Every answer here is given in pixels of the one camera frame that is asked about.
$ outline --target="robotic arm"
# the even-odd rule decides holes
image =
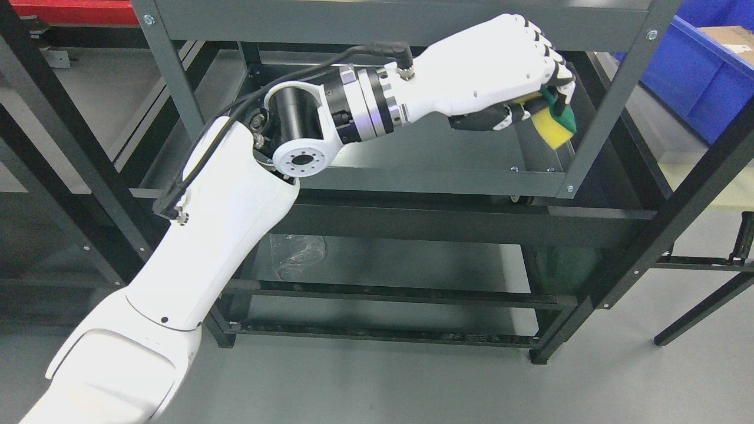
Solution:
[[[574,76],[537,26],[501,15],[431,45],[349,49],[394,58],[382,68],[335,61],[279,78],[210,121],[155,211],[172,220],[141,272],[73,331],[23,423],[137,423],[159,416],[191,367],[201,321],[243,259],[293,205],[297,177],[346,144],[431,112],[452,127],[499,131],[549,109],[563,114]],[[325,73],[320,84],[301,81]],[[261,107],[249,111],[256,102]],[[258,151],[272,165],[258,162]]]

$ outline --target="cardboard box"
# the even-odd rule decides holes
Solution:
[[[701,32],[754,66],[754,34],[742,26],[708,26]]]

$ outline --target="blue plastic bin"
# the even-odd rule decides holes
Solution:
[[[657,47],[642,81],[713,144],[754,95],[754,66],[699,31],[754,26],[752,0],[687,0]]]

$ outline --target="sponge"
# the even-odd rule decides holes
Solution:
[[[550,107],[535,113],[532,123],[542,140],[555,150],[576,134],[576,119],[570,106],[567,106],[560,116],[556,116],[555,96],[546,88],[542,88],[540,94],[547,99]]]

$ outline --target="mounting hole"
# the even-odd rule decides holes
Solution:
[[[298,155],[295,158],[293,158],[291,162],[293,162],[296,165],[306,165],[307,163],[313,160],[314,158],[311,155],[307,155],[306,152],[302,152],[301,155]]]

